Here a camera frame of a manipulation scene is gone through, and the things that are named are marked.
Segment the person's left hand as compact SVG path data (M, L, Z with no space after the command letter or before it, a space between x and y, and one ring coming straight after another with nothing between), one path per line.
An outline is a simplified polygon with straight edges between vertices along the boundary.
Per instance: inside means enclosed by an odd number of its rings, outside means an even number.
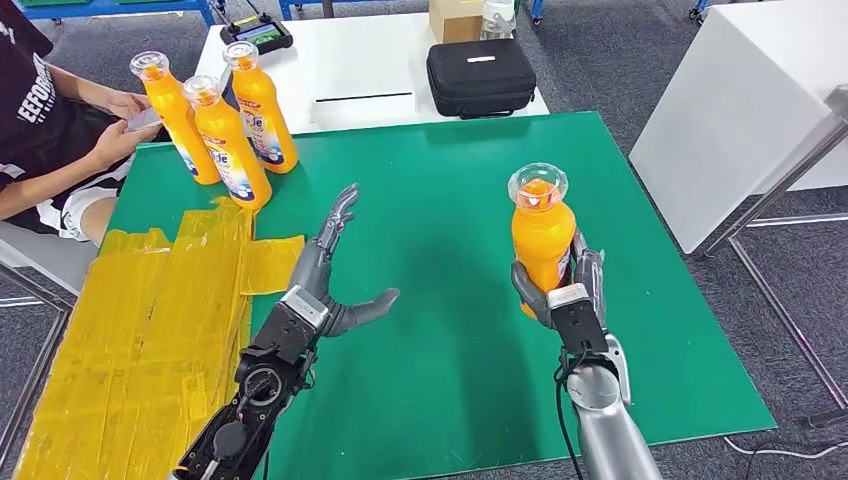
M145 95L108 89L105 93L103 107L121 119L129 120L143 110L150 108L151 103Z

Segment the person's right hand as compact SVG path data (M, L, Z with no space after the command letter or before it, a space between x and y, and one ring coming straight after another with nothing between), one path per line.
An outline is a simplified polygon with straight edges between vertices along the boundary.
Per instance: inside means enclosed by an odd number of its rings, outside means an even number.
M157 124L130 130L127 120L119 120L103 131L85 160L97 170L105 170L133 154L139 144L152 141L160 129L161 125Z

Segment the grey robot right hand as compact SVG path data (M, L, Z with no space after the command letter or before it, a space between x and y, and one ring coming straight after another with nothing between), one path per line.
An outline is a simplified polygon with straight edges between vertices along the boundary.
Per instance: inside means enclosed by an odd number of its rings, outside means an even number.
M592 302L595 317L606 334L606 303L603 290L603 260L604 251L594 251L589 246L584 234L577 229L571 241L570 260L574 261L573 282L582 284ZM531 317L549 329L555 329L551 320L551 307L545 290L538 287L529 277L527 269L515 259L511 264L512 284L518 293L521 304L530 309Z

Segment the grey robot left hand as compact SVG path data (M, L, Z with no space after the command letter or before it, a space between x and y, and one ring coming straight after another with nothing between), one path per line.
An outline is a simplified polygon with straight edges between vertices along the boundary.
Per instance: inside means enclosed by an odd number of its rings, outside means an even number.
M383 317L400 296L397 288L388 288L371 301L344 305L329 293L333 255L345 225L354 217L351 209L359 195L358 183L338 194L319 232L306 242L290 277L291 285L299 285L328 309L328 316L319 329L323 337L337 337Z

